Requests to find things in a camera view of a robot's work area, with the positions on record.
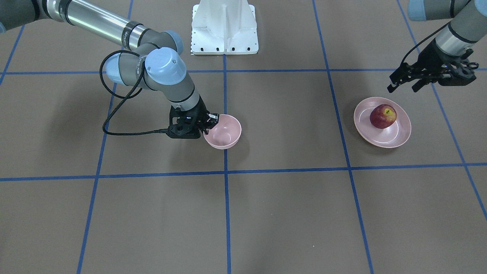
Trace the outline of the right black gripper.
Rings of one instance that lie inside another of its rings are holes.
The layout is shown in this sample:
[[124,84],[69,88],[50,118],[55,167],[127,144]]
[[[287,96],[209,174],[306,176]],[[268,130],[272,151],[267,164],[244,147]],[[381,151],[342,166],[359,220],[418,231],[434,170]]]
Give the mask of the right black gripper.
[[179,111],[179,130],[182,132],[201,131],[208,135],[214,124],[219,122],[220,115],[209,113],[201,96],[197,104],[190,110]]

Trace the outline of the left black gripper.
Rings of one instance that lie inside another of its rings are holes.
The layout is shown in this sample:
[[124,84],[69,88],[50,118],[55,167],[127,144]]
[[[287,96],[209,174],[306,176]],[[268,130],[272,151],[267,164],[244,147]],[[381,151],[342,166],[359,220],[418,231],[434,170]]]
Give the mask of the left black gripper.
[[394,92],[400,85],[418,79],[412,85],[412,90],[419,92],[434,80],[451,79],[452,72],[449,66],[456,59],[456,55],[445,52],[437,41],[433,40],[420,52],[414,64],[400,65],[390,74],[391,83],[387,86],[387,91]]

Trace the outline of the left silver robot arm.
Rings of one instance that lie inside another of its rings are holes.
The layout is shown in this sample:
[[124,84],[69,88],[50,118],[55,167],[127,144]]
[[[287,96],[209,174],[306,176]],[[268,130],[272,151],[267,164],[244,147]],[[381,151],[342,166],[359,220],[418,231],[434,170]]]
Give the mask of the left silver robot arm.
[[410,0],[407,15],[412,21],[449,22],[428,36],[431,42],[414,64],[401,61],[390,74],[388,92],[411,81],[415,81],[412,90],[417,92],[430,83],[466,86],[476,80],[479,64],[469,61],[469,56],[487,32],[485,0]]

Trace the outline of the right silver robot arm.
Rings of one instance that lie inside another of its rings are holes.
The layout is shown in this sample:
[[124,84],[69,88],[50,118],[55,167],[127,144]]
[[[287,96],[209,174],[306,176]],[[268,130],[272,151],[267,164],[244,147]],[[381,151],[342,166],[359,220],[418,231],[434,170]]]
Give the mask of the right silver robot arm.
[[198,139],[218,124],[219,115],[207,110],[180,57],[184,44],[177,33],[157,32],[85,0],[1,1],[2,33],[41,19],[68,23],[122,47],[108,54],[99,68],[103,87],[121,100],[102,125],[105,134],[118,135],[108,131],[107,124],[144,89],[160,91],[170,102],[169,126],[131,135]]

